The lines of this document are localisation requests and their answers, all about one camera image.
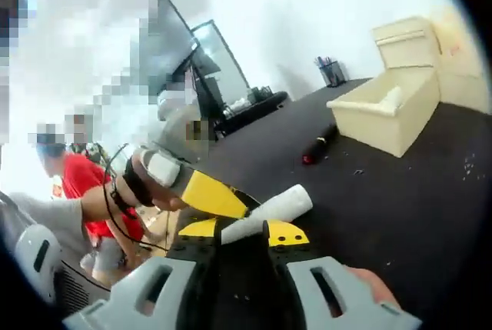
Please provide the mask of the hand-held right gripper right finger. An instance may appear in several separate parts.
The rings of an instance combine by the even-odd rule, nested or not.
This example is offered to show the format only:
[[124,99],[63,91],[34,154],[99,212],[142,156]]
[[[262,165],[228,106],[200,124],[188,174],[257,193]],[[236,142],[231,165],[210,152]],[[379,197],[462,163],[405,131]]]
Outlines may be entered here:
[[290,329],[420,328],[419,318],[377,302],[368,283],[317,253],[302,229],[269,219],[262,231]]

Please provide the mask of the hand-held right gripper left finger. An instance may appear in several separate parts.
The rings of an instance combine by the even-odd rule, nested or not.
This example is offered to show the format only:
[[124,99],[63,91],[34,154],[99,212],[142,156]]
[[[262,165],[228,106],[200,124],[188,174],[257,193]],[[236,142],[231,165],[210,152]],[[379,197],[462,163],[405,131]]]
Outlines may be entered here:
[[147,260],[107,299],[68,316],[67,329],[209,329],[223,220],[192,222],[166,256]]

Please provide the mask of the person's right hand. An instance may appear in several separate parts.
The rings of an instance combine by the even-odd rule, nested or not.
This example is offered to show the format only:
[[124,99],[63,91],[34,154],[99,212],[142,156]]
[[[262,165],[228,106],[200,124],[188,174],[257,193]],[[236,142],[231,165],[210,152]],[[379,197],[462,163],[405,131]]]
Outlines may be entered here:
[[365,268],[354,268],[348,265],[344,267],[354,275],[356,275],[360,280],[368,284],[371,288],[372,295],[376,303],[389,303],[396,308],[401,308],[397,299],[394,297],[392,291],[387,287],[383,280],[377,276],[374,272]]

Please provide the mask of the person's left hand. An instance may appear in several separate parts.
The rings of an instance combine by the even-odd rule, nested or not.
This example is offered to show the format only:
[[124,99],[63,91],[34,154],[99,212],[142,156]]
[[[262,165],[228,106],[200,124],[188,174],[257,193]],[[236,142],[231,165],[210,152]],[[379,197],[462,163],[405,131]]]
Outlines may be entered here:
[[139,205],[155,206],[162,210],[177,211],[185,207],[184,202],[153,178],[141,160],[141,154],[134,153],[127,161],[122,176]]

